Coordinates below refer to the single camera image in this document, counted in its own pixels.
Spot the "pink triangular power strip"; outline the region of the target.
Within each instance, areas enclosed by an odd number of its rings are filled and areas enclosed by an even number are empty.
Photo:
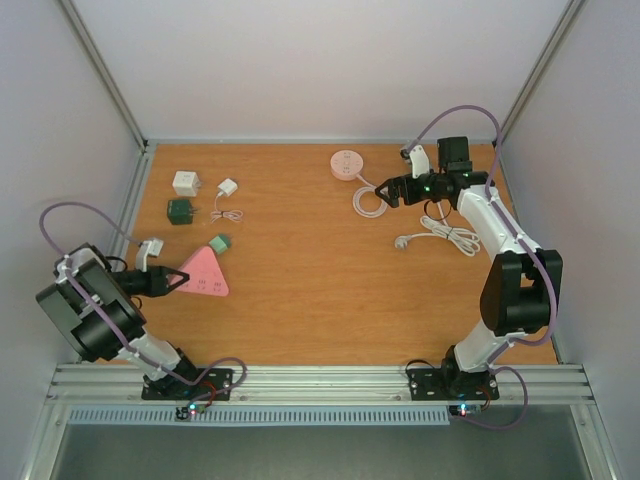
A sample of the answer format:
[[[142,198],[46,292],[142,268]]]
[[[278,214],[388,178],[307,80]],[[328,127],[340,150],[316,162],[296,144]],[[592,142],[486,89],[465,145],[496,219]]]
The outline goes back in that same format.
[[[189,280],[177,288],[180,292],[226,297],[229,286],[222,273],[216,254],[210,246],[195,251],[180,267]]]

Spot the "light green plug adapter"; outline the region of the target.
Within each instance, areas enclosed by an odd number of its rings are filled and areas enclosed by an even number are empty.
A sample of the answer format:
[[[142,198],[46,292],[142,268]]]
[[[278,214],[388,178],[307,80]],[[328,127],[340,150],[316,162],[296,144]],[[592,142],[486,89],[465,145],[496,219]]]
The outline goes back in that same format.
[[[229,250],[232,246],[232,242],[228,235],[218,234],[209,241],[209,246],[217,255],[219,255]]]

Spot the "green cube socket adapter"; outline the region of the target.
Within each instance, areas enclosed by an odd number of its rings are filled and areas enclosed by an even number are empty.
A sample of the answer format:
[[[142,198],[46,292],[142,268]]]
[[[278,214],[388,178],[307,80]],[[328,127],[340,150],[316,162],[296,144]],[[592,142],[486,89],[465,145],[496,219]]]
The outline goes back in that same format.
[[[171,199],[167,202],[166,216],[171,225],[190,225],[196,213],[197,209],[187,198]]]

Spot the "white cube socket adapter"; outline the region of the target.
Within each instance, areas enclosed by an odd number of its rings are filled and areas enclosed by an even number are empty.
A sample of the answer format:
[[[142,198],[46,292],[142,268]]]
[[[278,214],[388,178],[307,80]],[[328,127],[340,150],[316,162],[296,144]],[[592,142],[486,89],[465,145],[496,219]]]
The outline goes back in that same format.
[[[202,182],[196,172],[182,170],[175,172],[172,188],[178,196],[196,197],[201,186]]]

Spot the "white usb charger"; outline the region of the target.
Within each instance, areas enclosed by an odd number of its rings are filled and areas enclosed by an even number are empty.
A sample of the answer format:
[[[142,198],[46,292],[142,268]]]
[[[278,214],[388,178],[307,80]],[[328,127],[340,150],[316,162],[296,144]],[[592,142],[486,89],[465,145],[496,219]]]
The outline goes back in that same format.
[[[231,196],[238,190],[238,184],[231,178],[226,178],[217,186],[219,196]]]

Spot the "round pink power strip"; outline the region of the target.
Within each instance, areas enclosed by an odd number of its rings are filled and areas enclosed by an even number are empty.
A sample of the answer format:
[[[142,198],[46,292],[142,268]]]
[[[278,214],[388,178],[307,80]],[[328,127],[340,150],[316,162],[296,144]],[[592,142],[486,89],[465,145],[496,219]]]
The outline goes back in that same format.
[[[330,158],[332,175],[341,181],[353,181],[358,178],[364,167],[362,156],[353,150],[340,150]]]

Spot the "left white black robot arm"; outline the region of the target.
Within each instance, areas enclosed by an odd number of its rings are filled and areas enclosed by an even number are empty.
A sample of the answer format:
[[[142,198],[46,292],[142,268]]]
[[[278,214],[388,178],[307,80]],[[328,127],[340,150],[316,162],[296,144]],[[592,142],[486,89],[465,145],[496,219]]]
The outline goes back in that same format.
[[[190,280],[188,273],[165,266],[115,272],[106,256],[85,243],[59,259],[54,275],[36,301],[82,360],[126,361],[161,398],[189,398],[199,391],[199,369],[181,349],[148,332],[134,302],[177,290]]]

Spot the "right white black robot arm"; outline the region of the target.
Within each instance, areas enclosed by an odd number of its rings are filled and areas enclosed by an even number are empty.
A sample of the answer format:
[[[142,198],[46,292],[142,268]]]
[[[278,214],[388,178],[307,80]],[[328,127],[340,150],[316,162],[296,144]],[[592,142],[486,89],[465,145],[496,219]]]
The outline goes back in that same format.
[[[517,224],[501,200],[493,176],[473,168],[465,137],[437,142],[433,168],[423,147],[402,150],[410,173],[379,185],[375,194],[392,208],[446,201],[474,229],[491,261],[479,306],[481,319],[446,352],[434,378],[447,399],[490,391],[496,359],[556,320],[563,270],[561,255],[545,250]]]

